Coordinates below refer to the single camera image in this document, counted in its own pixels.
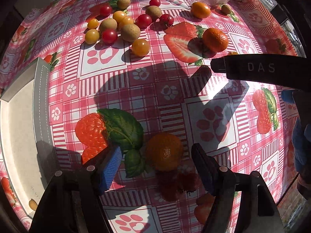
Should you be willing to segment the blue gloved right hand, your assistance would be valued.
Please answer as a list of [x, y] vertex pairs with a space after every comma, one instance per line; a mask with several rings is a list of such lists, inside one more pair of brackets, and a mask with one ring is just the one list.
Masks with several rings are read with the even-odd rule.
[[296, 104], [299, 117], [292, 132], [294, 146], [294, 165], [297, 172], [310, 172], [310, 93], [299, 90], [283, 90], [284, 102]]

